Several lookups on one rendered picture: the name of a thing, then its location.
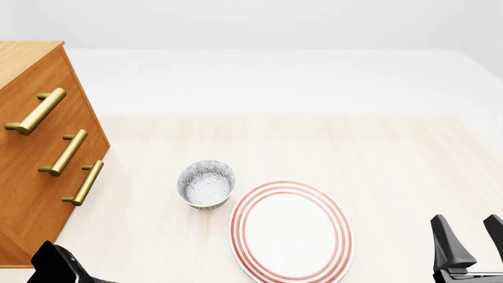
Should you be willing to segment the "white plate with red rings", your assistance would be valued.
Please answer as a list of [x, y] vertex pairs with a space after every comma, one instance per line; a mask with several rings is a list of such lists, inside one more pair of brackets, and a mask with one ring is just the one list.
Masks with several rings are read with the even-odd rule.
[[229, 216], [229, 246], [254, 283], [341, 283], [355, 254], [343, 209], [295, 180], [250, 189]]

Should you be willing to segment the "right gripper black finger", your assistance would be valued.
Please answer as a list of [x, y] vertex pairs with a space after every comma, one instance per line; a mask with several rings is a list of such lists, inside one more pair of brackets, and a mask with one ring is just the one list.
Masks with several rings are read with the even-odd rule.
[[503, 254], [503, 220], [492, 214], [483, 221], [483, 224], [495, 244], [498, 254]]
[[435, 245], [434, 272], [449, 268], [466, 270], [477, 263], [457, 239], [444, 216], [434, 216], [431, 219], [431, 229]]

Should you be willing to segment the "wooden cabinet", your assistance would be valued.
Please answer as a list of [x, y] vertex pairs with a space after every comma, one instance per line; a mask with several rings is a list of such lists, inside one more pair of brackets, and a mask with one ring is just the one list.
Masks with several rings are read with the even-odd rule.
[[[74, 74], [75, 81], [78, 83], [83, 98], [86, 100], [89, 108], [93, 110], [82, 87], [82, 84], [80, 83], [79, 78], [76, 75], [74, 68], [72, 67], [72, 63], [70, 62], [68, 55], [64, 50], [63, 42], [0, 42], [0, 89], [12, 82], [16, 77], [21, 75], [22, 72], [26, 71], [34, 63], [40, 61], [45, 55], [55, 49], [61, 49], [61, 52], [67, 59], [68, 65]], [[103, 136], [105, 136], [101, 125], [100, 128], [101, 133], [103, 134]], [[29, 266], [0, 266], [0, 268], [28, 268], [30, 266], [31, 261]]]

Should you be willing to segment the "grey patterned bowl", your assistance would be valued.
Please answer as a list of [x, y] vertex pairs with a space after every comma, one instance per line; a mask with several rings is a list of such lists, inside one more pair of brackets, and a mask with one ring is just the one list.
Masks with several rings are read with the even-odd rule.
[[178, 194], [190, 206], [203, 211], [221, 207], [233, 192], [234, 171], [218, 160], [190, 164], [177, 181]]

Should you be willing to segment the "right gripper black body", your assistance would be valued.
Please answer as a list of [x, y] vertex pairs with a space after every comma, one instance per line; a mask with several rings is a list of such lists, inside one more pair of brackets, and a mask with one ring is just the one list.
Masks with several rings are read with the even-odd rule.
[[435, 283], [503, 283], [503, 273], [469, 273], [466, 268], [437, 268]]

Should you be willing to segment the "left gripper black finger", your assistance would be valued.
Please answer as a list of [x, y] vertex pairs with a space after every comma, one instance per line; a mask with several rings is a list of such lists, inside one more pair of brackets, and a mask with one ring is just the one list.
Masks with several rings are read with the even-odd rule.
[[27, 283], [117, 283], [92, 277], [69, 250], [45, 241], [31, 258], [35, 272]]

